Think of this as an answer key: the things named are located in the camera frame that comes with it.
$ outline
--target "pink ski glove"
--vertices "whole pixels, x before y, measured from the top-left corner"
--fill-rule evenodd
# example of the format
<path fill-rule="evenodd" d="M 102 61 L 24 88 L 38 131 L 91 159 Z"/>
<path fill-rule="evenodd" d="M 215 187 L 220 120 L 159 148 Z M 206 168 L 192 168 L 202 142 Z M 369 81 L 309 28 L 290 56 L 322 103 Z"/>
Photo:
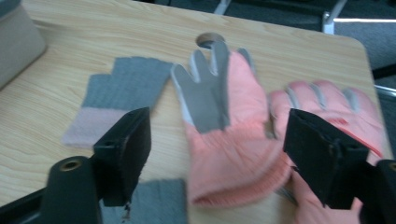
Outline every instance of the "pink ski glove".
<path fill-rule="evenodd" d="M 244 49 L 213 45 L 208 66 L 201 51 L 191 55 L 191 75 L 172 69 L 191 148 L 188 200 L 227 207 L 267 196 L 290 177 L 283 142 L 265 136 L 265 93 Z"/>
<path fill-rule="evenodd" d="M 309 85 L 303 81 L 289 84 L 287 91 L 270 94 L 273 114 L 277 116 L 276 133 L 284 135 L 290 108 L 301 109 L 326 119 L 332 125 L 360 141 L 371 153 L 368 162 L 375 164 L 382 157 L 384 128 L 373 102 L 362 91 L 340 91 L 329 81 Z M 353 224 L 359 222 L 361 202 L 355 200 L 351 210 L 323 208 L 317 196 L 297 172 L 292 172 L 293 191 L 298 208 L 295 223 Z"/>

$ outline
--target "knit glove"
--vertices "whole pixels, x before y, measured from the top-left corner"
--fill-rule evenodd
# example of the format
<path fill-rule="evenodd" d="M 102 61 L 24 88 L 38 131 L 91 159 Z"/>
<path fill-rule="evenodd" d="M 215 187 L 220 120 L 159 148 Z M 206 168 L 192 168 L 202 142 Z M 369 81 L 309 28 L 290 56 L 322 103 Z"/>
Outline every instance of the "knit glove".
<path fill-rule="evenodd" d="M 371 164 L 381 159 L 384 128 L 375 105 L 362 91 L 353 88 L 341 91 L 325 80 L 313 84 L 296 81 L 290 83 L 286 91 L 274 91 L 270 97 L 273 113 L 277 116 L 277 134 L 285 134 L 288 117 L 284 115 L 289 114 L 291 108 L 297 108 L 320 116 L 370 148 L 368 162 Z M 355 200 L 351 210 L 323 207 L 297 172 L 292 172 L 292 180 L 298 203 L 294 223 L 360 223 L 359 200 Z"/>
<path fill-rule="evenodd" d="M 188 201 L 227 207 L 263 198 L 290 174 L 282 141 L 265 135 L 265 93 L 245 49 L 229 51 L 215 42 L 211 63 L 196 50 L 191 73 L 172 68 L 191 149 Z"/>
<path fill-rule="evenodd" d="M 62 143 L 90 148 L 126 113 L 152 109 L 171 67 L 171 63 L 153 58 L 117 58 L 111 75 L 90 76 L 81 108 Z"/>
<path fill-rule="evenodd" d="M 187 224 L 185 184 L 182 179 L 140 182 L 131 199 L 131 213 L 124 207 L 99 202 L 104 224 Z"/>

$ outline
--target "gray fingertip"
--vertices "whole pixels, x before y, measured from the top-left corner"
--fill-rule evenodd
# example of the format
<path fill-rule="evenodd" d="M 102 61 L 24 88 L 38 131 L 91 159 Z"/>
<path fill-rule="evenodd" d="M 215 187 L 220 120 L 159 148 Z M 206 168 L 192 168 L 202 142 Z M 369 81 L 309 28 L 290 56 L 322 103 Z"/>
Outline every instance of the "gray fingertip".
<path fill-rule="evenodd" d="M 210 65 L 215 75 L 219 74 L 220 66 L 227 64 L 230 51 L 224 41 L 215 41 L 211 48 Z"/>
<path fill-rule="evenodd" d="M 188 83 L 193 82 L 191 76 L 187 72 L 187 70 L 178 63 L 174 63 L 171 68 L 171 77 L 174 80 L 174 82 L 180 86 L 180 85 L 188 85 Z"/>
<path fill-rule="evenodd" d="M 326 106 L 327 103 L 326 103 L 326 99 L 325 99 L 325 97 L 323 95 L 323 92 L 320 90 L 320 87 L 318 85 L 316 85 L 316 84 L 313 84 L 313 83 L 310 84 L 309 86 L 314 91 L 315 95 L 317 96 L 320 108 L 325 110 L 326 107 L 327 107 Z"/>
<path fill-rule="evenodd" d="M 250 66 L 250 69 L 253 71 L 254 74 L 256 74 L 256 68 L 254 67 L 253 60 L 251 59 L 251 56 L 250 56 L 250 53 L 248 52 L 248 50 L 247 49 L 238 49 L 238 53 L 240 53 L 242 56 L 244 56 L 248 65 Z"/>
<path fill-rule="evenodd" d="M 288 93 L 292 107 L 296 108 L 296 109 L 300 109 L 300 103 L 297 100 L 297 96 L 296 96 L 294 90 L 290 87 L 287 87 L 286 92 Z"/>
<path fill-rule="evenodd" d="M 195 50 L 190 57 L 191 75 L 196 82 L 206 82 L 212 77 L 205 55 Z"/>
<path fill-rule="evenodd" d="M 347 102 L 349 103 L 350 108 L 354 112 L 359 112 L 360 105 L 357 96 L 355 95 L 354 91 L 350 88 L 343 90 L 343 94 L 346 97 Z"/>
<path fill-rule="evenodd" d="M 268 94 L 266 94 L 265 97 L 267 98 L 267 102 L 268 102 L 267 104 L 268 104 L 268 108 L 269 108 L 269 110 L 270 110 L 271 116 L 272 116 L 273 118 L 276 118 L 275 112 L 274 112 L 274 108 L 273 108 L 273 102 L 272 102 L 271 97 L 270 97 Z"/>

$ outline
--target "wooden table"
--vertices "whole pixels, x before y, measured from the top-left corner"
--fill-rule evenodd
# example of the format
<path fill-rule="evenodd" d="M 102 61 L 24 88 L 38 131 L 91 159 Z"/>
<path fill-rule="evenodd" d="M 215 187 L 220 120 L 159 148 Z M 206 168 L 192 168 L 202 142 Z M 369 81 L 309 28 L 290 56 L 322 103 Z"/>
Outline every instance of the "wooden table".
<path fill-rule="evenodd" d="M 23 1 L 48 43 L 45 54 L 0 91 L 0 205 L 45 187 L 61 159 L 91 156 L 60 139 L 75 117 L 91 74 L 109 73 L 122 56 L 187 65 L 195 38 L 216 32 L 245 47 L 269 91 L 303 79 L 329 79 L 378 104 L 363 46 L 356 40 L 256 21 L 128 0 Z M 142 180 L 188 177 L 189 151 L 174 87 L 151 114 L 152 151 Z M 390 157 L 389 147 L 386 156 Z M 294 206 L 273 194 L 234 209 L 189 207 L 190 223 L 291 223 Z"/>

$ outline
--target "gray carpet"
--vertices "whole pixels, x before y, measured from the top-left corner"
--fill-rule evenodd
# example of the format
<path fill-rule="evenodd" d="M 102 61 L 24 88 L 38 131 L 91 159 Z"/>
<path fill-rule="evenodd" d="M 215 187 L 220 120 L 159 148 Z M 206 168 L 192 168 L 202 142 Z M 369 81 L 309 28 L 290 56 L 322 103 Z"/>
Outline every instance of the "gray carpet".
<path fill-rule="evenodd" d="M 155 0 L 155 3 L 213 12 L 219 0 Z M 335 3 L 336 0 L 233 0 L 225 15 L 321 31 L 323 12 L 332 10 Z M 339 18 L 396 20 L 396 4 L 394 0 L 348 0 Z M 358 39 L 367 48 L 373 69 L 396 63 L 396 23 L 337 22 L 335 33 Z M 375 84 L 396 89 L 396 76 L 378 79 Z M 379 99 L 396 155 L 396 100 Z"/>

